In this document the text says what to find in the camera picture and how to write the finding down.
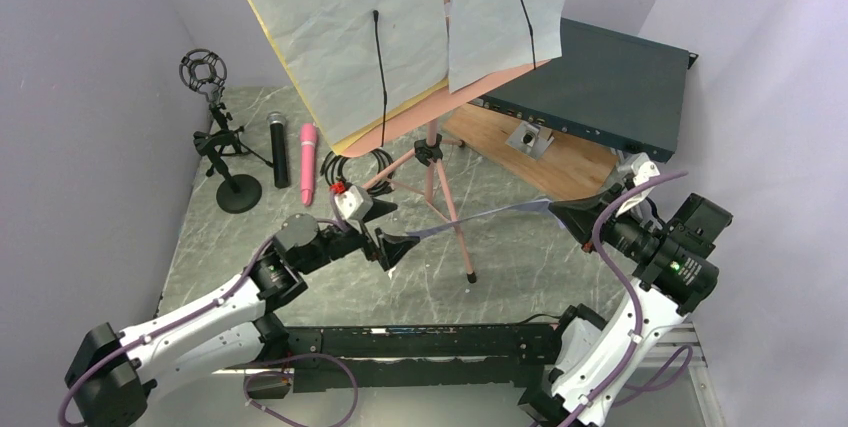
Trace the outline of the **blue sheet music page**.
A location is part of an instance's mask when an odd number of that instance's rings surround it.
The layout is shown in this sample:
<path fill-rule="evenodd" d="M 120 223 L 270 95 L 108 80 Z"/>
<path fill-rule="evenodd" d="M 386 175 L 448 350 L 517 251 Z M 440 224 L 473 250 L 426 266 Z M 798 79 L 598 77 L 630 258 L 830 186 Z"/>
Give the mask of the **blue sheet music page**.
<path fill-rule="evenodd" d="M 499 207 L 492 210 L 483 211 L 465 218 L 460 218 L 458 220 L 449 221 L 440 225 L 436 225 L 433 227 L 429 227 L 426 229 L 416 230 L 416 231 L 407 231 L 406 235 L 411 237 L 417 237 L 419 239 L 428 238 L 434 236 L 443 231 L 452 229 L 454 227 L 458 227 L 464 222 L 476 220 L 479 218 L 499 214 L 505 211 L 519 211 L 519 212 L 535 212 L 535 213 L 547 213 L 549 212 L 548 207 L 552 203 L 552 200 L 549 198 L 540 198 L 528 202 L 518 203 L 507 205 L 504 207 Z"/>

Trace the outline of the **pink small microphone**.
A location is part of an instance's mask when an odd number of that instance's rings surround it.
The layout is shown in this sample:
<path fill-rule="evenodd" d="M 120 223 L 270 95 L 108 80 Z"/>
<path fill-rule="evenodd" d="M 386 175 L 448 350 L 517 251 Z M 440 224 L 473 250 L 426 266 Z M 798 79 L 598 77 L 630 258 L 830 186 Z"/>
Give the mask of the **pink small microphone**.
<path fill-rule="evenodd" d="M 317 129 L 313 123 L 306 123 L 300 129 L 301 174 L 300 192 L 304 206 L 311 206 L 315 191 Z"/>

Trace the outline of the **black silver handheld microphone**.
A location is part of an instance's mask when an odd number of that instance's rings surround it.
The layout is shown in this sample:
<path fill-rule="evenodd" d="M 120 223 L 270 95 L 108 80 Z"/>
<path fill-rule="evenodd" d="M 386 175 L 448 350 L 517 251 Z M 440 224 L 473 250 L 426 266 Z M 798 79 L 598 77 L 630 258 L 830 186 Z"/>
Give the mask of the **black silver handheld microphone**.
<path fill-rule="evenodd" d="M 267 122 L 271 141 L 274 186 L 278 189 L 284 189 L 290 186 L 285 118 L 281 112 L 274 111 L 268 114 Z"/>

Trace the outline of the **pink tripod music stand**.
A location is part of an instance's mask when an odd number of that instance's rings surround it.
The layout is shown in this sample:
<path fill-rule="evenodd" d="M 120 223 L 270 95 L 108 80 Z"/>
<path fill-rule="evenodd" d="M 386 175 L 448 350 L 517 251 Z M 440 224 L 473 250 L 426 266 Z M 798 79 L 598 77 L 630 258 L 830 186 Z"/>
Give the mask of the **pink tripod music stand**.
<path fill-rule="evenodd" d="M 532 70 L 536 70 L 538 67 L 538 61 L 536 56 L 535 49 L 535 38 L 534 38 L 534 29 L 527 11 L 525 0 L 519 0 L 521 9 L 524 15 L 524 19 L 526 21 L 526 25 L 528 27 L 529 32 L 529 42 L 531 49 L 531 64 L 525 64 L 521 67 L 515 67 L 512 69 L 507 69 L 504 71 L 499 71 L 500 74 L 512 74 L 510 80 L 518 77 L 519 75 L 523 75 Z M 446 200 L 446 205 L 448 207 L 448 211 L 450 214 L 450 220 L 458 220 L 457 210 L 455 203 L 452 199 L 452 194 L 450 192 L 449 184 L 447 181 L 447 175 L 445 170 L 445 165 L 443 161 L 443 152 L 441 150 L 442 144 L 450 144 L 453 146 L 457 146 L 459 148 L 464 148 L 466 143 L 463 140 L 456 139 L 444 139 L 441 134 L 438 132 L 439 123 L 437 119 L 433 119 L 427 123 L 427 134 L 424 139 L 420 139 L 413 144 L 413 148 L 406 152 L 403 156 L 399 157 L 395 162 L 390 164 L 385 169 L 381 170 L 376 174 L 374 178 L 372 178 L 367 186 L 373 186 L 375 183 L 380 181 L 389 181 L 389 177 L 404 163 L 415 159 L 419 163 L 422 163 L 427 167 L 427 175 L 426 175 L 426 185 L 425 190 L 421 192 L 421 195 L 424 197 L 425 203 L 433 208 L 435 212 L 439 215 L 442 212 L 436 208 L 433 203 L 434 196 L 434 182 L 435 176 L 438 176 L 440 180 L 440 185 L 444 190 L 444 197 Z M 466 278 L 469 284 L 474 284 L 477 281 L 476 273 L 471 264 L 470 254 L 467 250 L 467 246 L 465 243 L 464 233 L 460 226 L 453 228 L 456 233 L 457 241 L 459 243 L 459 247 L 461 253 L 463 254 L 463 259 L 466 267 Z"/>

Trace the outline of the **black round-base mic stand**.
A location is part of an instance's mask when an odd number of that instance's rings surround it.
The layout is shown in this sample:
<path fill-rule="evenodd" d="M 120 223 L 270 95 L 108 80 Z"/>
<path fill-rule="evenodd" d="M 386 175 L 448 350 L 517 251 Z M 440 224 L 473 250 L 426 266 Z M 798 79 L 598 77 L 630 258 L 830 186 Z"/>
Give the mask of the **black round-base mic stand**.
<path fill-rule="evenodd" d="M 262 187 L 259 181 L 248 174 L 232 175 L 218 152 L 219 147 L 225 147 L 235 141 L 235 133 L 221 131 L 215 134 L 196 131 L 193 134 L 193 145 L 200 156 L 207 157 L 214 171 L 222 178 L 222 183 L 216 191 L 217 205 L 226 213 L 241 214 L 255 207 L 261 199 Z"/>

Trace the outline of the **white paper sheet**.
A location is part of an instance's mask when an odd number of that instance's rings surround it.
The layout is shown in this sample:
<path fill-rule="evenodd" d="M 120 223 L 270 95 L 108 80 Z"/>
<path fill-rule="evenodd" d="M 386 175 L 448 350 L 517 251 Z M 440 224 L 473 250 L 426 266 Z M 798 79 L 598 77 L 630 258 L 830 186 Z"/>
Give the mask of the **white paper sheet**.
<path fill-rule="evenodd" d="M 483 77 L 562 55 L 566 0 L 452 0 L 448 86 L 454 92 Z"/>

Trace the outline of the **black tripod mic stand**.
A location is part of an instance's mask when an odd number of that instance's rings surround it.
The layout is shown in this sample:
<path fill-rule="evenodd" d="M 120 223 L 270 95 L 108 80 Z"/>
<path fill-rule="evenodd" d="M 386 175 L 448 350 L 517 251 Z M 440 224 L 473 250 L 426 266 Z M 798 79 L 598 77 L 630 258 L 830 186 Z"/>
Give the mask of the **black tripod mic stand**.
<path fill-rule="evenodd" d="M 217 148 L 221 157 L 241 157 L 248 154 L 257 157 L 266 166 L 273 163 L 249 148 L 240 138 L 245 128 L 231 129 L 233 120 L 222 100 L 228 70 L 224 60 L 215 52 L 197 48 L 187 52 L 179 64 L 179 76 L 184 86 L 204 96 L 214 123 L 219 127 L 217 134 L 228 134 L 231 140 Z"/>

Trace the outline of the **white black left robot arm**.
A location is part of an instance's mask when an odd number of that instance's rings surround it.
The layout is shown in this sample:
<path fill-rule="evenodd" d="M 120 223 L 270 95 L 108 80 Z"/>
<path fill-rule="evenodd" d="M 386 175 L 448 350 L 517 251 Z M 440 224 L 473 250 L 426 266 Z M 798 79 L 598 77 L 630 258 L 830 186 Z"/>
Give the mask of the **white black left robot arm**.
<path fill-rule="evenodd" d="M 334 203 L 330 219 L 286 218 L 239 273 L 206 295 L 141 324 L 90 329 L 64 376 L 59 425 L 72 425 L 68 409 L 75 406 L 81 426 L 131 426 L 154 399 L 198 376 L 238 364 L 279 364 L 288 341 L 276 312 L 306 291 L 305 275 L 355 252 L 389 272 L 424 237 L 368 229 L 395 203 L 344 196 Z"/>

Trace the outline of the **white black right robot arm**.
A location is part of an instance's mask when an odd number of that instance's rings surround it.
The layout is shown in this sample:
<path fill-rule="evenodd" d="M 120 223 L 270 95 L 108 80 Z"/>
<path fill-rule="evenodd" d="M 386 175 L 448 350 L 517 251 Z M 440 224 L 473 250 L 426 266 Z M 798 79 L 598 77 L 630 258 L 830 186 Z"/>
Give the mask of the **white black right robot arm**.
<path fill-rule="evenodd" d="M 614 196 L 607 192 L 551 208 L 588 251 L 607 245 L 636 268 L 609 320 L 584 305 L 564 312 L 550 338 L 556 359 L 547 382 L 527 388 L 519 400 L 537 426 L 603 425 L 647 354 L 718 284 L 719 270 L 707 258 L 732 223 L 729 211 L 697 194 L 662 228 L 615 211 L 601 221 L 595 241 L 591 230 Z"/>

